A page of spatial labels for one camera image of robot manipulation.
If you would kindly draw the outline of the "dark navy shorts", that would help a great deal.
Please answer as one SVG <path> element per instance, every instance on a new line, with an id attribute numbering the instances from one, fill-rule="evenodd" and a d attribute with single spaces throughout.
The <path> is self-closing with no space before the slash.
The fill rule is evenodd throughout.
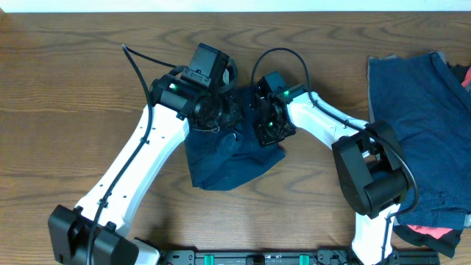
<path id="1" fill-rule="evenodd" d="M 229 191 L 270 170 L 284 159 L 279 144 L 262 147 L 253 123 L 258 111 L 250 107 L 253 89 L 239 90 L 244 118 L 234 128 L 219 132 L 192 130 L 185 139 L 185 153 L 192 186 L 208 191 Z"/>

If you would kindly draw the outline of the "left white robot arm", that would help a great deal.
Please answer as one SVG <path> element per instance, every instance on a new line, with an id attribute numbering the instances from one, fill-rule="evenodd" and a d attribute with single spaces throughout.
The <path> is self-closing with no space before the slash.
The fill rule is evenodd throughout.
<path id="1" fill-rule="evenodd" d="M 146 107 L 101 180 L 73 209 L 58 205 L 49 217 L 58 263 L 157 264 L 156 247 L 127 237 L 144 195 L 190 131 L 217 133 L 242 119 L 238 70 L 227 54 L 201 43 L 189 65 L 170 69 L 151 85 L 141 83 Z"/>

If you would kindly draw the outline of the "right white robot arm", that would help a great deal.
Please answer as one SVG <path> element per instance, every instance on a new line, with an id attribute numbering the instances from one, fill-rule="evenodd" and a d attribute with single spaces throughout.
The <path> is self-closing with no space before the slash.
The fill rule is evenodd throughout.
<path id="1" fill-rule="evenodd" d="M 355 261 L 392 262 L 394 214 L 411 187 L 392 127 L 348 116 L 306 85 L 287 85 L 276 71 L 255 85 L 255 106 L 261 112 L 254 123 L 261 146 L 277 144 L 300 128 L 332 150 L 341 192 L 356 214 Z"/>

